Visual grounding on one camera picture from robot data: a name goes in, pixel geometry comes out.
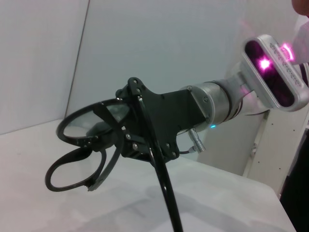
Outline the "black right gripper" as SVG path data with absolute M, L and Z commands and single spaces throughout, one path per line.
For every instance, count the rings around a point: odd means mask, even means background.
M 159 145 L 168 160 L 179 157 L 177 134 L 206 121 L 187 89 L 155 94 L 140 79 L 132 77 L 128 79 L 127 86 L 116 91 L 115 96 L 117 104 L 131 104 L 133 100 L 137 115 L 144 119 L 146 128 L 154 135 L 152 141 Z M 124 141 L 121 155 L 152 164 L 140 127 L 136 123 L 122 123 L 121 126 L 125 128 L 121 137 Z M 86 136 L 98 137 L 101 147 L 118 146 L 117 133 L 107 123 L 87 122 L 85 129 Z

